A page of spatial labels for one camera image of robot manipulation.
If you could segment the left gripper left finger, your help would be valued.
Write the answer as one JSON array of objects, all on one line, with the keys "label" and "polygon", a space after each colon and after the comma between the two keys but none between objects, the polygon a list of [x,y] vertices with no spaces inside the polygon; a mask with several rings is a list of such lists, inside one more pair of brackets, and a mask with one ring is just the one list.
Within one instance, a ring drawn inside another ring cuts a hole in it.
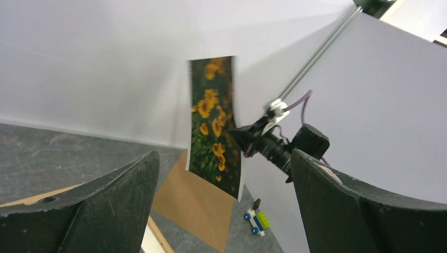
[{"label": "left gripper left finger", "polygon": [[160,171],[155,151],[73,189],[1,208],[1,252],[139,252]]}]

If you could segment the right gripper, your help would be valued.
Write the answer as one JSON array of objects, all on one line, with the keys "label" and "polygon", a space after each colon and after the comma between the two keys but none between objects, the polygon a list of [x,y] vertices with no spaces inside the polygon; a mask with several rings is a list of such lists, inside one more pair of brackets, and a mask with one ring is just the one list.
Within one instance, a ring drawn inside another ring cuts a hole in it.
[{"label": "right gripper", "polygon": [[272,130],[262,134],[264,128],[262,123],[262,120],[258,120],[249,126],[228,129],[228,134],[239,146],[242,155],[250,158],[256,153],[261,154],[288,176],[285,183],[291,183],[293,180],[290,171],[291,150],[282,139],[273,134]]}]

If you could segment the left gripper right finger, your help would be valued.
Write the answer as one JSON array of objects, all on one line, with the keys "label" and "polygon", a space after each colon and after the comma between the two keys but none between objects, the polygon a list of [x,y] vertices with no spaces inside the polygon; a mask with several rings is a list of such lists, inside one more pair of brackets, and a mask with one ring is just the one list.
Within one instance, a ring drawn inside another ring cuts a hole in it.
[{"label": "left gripper right finger", "polygon": [[291,172],[311,252],[446,252],[446,205],[386,191],[295,150]]}]

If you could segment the sunflower photo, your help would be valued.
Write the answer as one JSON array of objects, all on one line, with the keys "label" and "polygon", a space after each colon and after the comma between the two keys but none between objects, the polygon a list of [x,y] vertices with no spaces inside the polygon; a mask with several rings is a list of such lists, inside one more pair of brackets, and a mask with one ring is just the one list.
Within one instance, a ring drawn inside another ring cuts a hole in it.
[{"label": "sunflower photo", "polygon": [[191,60],[189,171],[239,199],[241,153],[229,129],[236,127],[233,57]]}]

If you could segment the white mat board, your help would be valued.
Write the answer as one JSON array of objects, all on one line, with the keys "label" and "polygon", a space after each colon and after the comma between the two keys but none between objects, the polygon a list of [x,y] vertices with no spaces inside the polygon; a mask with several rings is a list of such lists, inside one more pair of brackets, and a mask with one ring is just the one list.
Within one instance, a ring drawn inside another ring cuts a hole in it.
[{"label": "white mat board", "polygon": [[145,253],[171,252],[161,231],[157,227],[150,227],[149,225],[145,228],[141,250]]}]

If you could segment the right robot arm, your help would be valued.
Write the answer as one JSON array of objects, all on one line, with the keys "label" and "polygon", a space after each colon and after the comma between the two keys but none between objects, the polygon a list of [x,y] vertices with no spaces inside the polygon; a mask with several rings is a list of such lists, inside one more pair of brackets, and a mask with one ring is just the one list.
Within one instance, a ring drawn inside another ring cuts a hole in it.
[{"label": "right robot arm", "polygon": [[328,137],[307,123],[300,127],[291,141],[274,135],[275,127],[262,133],[264,126],[266,126],[265,117],[254,124],[229,129],[228,134],[233,137],[244,157],[251,158],[257,153],[261,154],[288,176],[286,183],[291,183],[293,180],[290,170],[293,150],[301,150],[321,160],[329,148]]}]

